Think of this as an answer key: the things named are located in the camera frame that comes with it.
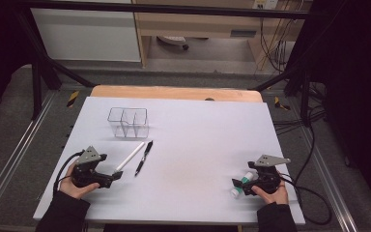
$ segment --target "wire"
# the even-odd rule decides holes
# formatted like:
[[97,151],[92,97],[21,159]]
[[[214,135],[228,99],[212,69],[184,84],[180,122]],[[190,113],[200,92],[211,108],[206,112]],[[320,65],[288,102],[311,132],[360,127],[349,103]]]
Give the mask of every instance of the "wire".
[[260,22],[261,22],[261,24],[260,24],[260,32],[261,32],[260,44],[261,44],[261,47],[262,47],[263,51],[265,52],[265,55],[268,58],[268,60],[270,61],[273,68],[276,69],[279,72],[282,72],[282,70],[280,70],[279,68],[276,67],[276,65],[273,63],[273,60],[271,58],[270,48],[268,47],[267,41],[264,38],[264,19],[262,17],[260,18]]
[[302,0],[301,1],[301,3],[300,4],[298,4],[298,5],[300,5],[299,7],[298,7],[298,5],[297,5],[297,8],[295,9],[295,11],[300,11],[300,9],[302,9],[302,6],[303,6],[303,2],[304,2],[304,0]]
[[69,177],[71,177],[71,176],[66,176],[66,177],[64,177],[64,178],[61,178],[61,179],[59,180],[59,182],[65,180],[66,178],[69,178]]
[[[321,105],[316,106],[315,108],[312,109],[315,110],[316,108],[322,107]],[[310,122],[316,122],[326,116],[325,110],[321,110],[319,112],[316,112],[314,114],[310,114],[309,119]],[[291,121],[273,121],[273,125],[275,126],[275,131],[278,132],[277,135],[284,134],[286,132],[295,130],[297,128],[300,128],[303,126],[303,121],[302,119],[297,119],[297,120],[291,120]]]
[[331,207],[329,206],[329,203],[327,202],[327,200],[325,199],[325,197],[321,194],[319,194],[318,192],[314,191],[314,190],[311,190],[309,188],[305,188],[305,187],[300,187],[300,186],[297,186],[296,184],[296,180],[294,180],[291,176],[287,175],[287,174],[281,174],[281,175],[284,175],[284,176],[288,176],[289,178],[291,178],[293,181],[290,181],[290,180],[287,180],[286,178],[283,178],[283,177],[280,177],[280,179],[288,184],[290,184],[291,186],[294,187],[294,190],[295,192],[297,193],[297,197],[298,197],[298,202],[300,203],[300,207],[303,208],[303,202],[302,202],[302,196],[301,196],[301,190],[305,190],[305,191],[308,191],[312,194],[314,194],[315,196],[317,196],[318,198],[320,198],[324,204],[327,206],[327,209],[328,209],[328,218],[326,220],[323,220],[323,221],[317,221],[315,219],[312,219],[308,216],[306,216],[305,214],[303,214],[303,217],[307,220],[309,220],[310,222],[314,223],[314,224],[318,224],[318,225],[326,225],[326,224],[329,224],[332,220],[332,209]]
[[59,170],[59,173],[56,177],[56,180],[55,180],[55,183],[53,183],[53,196],[56,195],[56,192],[58,191],[58,187],[59,187],[59,182],[63,179],[65,179],[66,177],[60,179],[60,175],[62,174],[63,170],[65,169],[66,165],[71,161],[71,159],[75,158],[75,157],[80,157],[82,154],[84,153],[84,150],[82,152],[78,152],[78,153],[75,153],[73,154],[71,157],[69,157],[65,163],[63,163],[62,167],[60,168]]
[[309,163],[309,161],[311,160],[311,157],[312,157],[312,154],[313,154],[313,150],[314,150],[314,146],[315,146],[315,133],[313,131],[313,128],[312,128],[312,125],[309,126],[309,129],[311,130],[311,134],[312,134],[312,143],[311,143],[311,150],[309,151],[309,154],[306,158],[306,161],[305,163],[303,164],[302,168],[300,169],[300,172],[298,173],[297,175],[297,178],[296,178],[296,181],[295,181],[295,184],[297,183],[298,179],[300,178],[300,175],[302,174],[303,170],[305,169],[306,165]]

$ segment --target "metal frame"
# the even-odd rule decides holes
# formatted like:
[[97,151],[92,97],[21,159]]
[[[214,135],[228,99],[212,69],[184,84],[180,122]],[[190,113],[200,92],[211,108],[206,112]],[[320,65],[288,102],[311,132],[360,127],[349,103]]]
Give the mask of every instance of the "metal frame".
[[[242,16],[242,17],[261,17],[261,18],[291,18],[291,19],[329,19],[327,14],[309,12],[286,12],[256,9],[228,9],[214,7],[192,7],[192,6],[171,6],[171,5],[147,5],[147,4],[123,4],[123,3],[98,3],[98,2],[70,2],[70,1],[45,1],[45,0],[16,0],[12,2],[12,10],[17,24],[25,33],[25,36],[33,46],[34,56],[37,62],[34,66],[34,80],[42,76],[49,89],[59,89],[62,85],[59,77],[54,70],[64,73],[68,77],[76,80],[86,87],[94,87],[97,84],[91,83],[66,67],[52,60],[45,52],[44,46],[32,30],[30,22],[24,15],[25,9],[57,9],[75,11],[99,11],[99,12],[132,12],[132,13],[160,13],[160,14],[183,14],[183,15],[223,15],[223,16]],[[34,116],[41,110],[39,105],[39,83],[34,85]]]
[[4,193],[7,185],[9,184],[11,178],[13,177],[17,167],[19,166],[23,156],[25,155],[29,145],[31,144],[35,134],[37,133],[39,127],[41,126],[44,117],[46,116],[53,100],[58,95],[57,91],[49,91],[43,102],[43,110],[39,115],[37,115],[36,120],[29,124],[22,138],[18,142],[16,148],[14,149],[11,157],[6,163],[5,167],[0,173],[0,198]]

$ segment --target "pen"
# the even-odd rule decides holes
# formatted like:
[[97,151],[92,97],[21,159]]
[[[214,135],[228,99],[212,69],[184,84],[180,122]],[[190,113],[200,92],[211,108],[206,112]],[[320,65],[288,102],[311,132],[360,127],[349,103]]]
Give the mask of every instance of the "pen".
[[140,163],[138,164],[138,167],[135,170],[134,176],[137,176],[137,174],[140,172],[141,167],[143,166],[143,163],[146,161],[147,154],[149,154],[150,149],[152,149],[152,146],[153,146],[153,140],[147,144],[147,148],[146,148],[146,151],[144,152],[144,156],[141,159]]
[[128,162],[131,160],[131,158],[133,158],[137,153],[138,151],[140,151],[140,149],[144,146],[144,142],[141,142],[140,145],[138,145],[138,147],[136,149],[134,149],[134,151],[128,155],[128,157],[116,168],[116,170],[114,171],[114,173],[122,170],[122,168],[128,164]]

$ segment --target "white table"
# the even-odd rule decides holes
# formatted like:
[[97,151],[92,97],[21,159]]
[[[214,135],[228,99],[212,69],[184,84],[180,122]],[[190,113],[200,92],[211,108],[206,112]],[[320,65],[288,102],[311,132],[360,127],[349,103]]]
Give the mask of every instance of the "white table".
[[[114,137],[107,122],[112,107],[147,108],[149,137]],[[89,193],[87,220],[102,223],[250,224],[264,206],[258,196],[234,199],[231,179],[240,179],[248,161],[267,154],[282,157],[265,103],[123,98],[86,99],[68,144],[34,214],[41,219],[52,198],[60,167],[72,154],[93,145],[107,160],[97,171],[113,170],[141,141],[154,140],[141,172],[134,171],[145,146],[123,169],[111,188]],[[278,165],[288,173],[286,165]],[[292,187],[287,185],[296,224],[304,218]]]

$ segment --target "floor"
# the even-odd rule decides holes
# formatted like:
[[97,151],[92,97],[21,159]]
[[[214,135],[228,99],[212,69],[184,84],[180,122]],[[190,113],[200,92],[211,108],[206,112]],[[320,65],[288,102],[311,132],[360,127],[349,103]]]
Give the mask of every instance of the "floor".
[[[201,40],[187,39],[189,50],[179,46],[158,42],[153,39],[149,65],[146,68],[120,66],[109,69],[99,66],[79,69],[83,77],[101,84],[117,85],[163,85],[184,87],[210,87],[246,89],[257,86],[277,74],[271,68],[259,71],[250,56],[244,40]],[[50,102],[39,122],[30,120],[32,115],[32,87],[29,69],[17,71],[0,102],[0,231],[33,231],[36,222],[32,215],[39,203],[62,147],[68,141],[68,134],[91,89],[84,88],[62,76],[64,85],[60,91],[48,91],[46,102]],[[284,81],[264,91],[262,96],[269,105],[274,122],[298,119],[299,97],[286,98],[282,92]],[[316,89],[324,90],[321,85]],[[71,93],[79,90],[79,96],[72,108],[66,107]],[[275,107],[275,97],[279,97],[283,107]],[[320,104],[311,100],[310,106]],[[23,137],[30,127],[37,130],[28,138]],[[326,225],[310,221],[298,226],[299,231],[371,231],[371,192],[357,169],[347,167],[340,146],[335,140],[329,122],[324,119],[313,123],[316,147],[311,162],[306,166],[299,180],[303,187],[319,192],[330,202],[333,209],[337,203],[330,198],[332,191],[325,184],[320,161],[326,166],[343,200],[349,217],[342,218],[340,212]],[[290,174],[297,176],[309,153],[309,130],[303,127],[294,130],[277,130],[282,152],[293,162],[288,164]],[[17,147],[20,140],[24,147]],[[303,212],[318,221],[328,218],[325,204],[311,194],[303,194]],[[355,227],[346,228],[343,221],[353,222]],[[91,224],[93,229],[101,224]],[[244,226],[243,231],[256,231],[256,225]]]

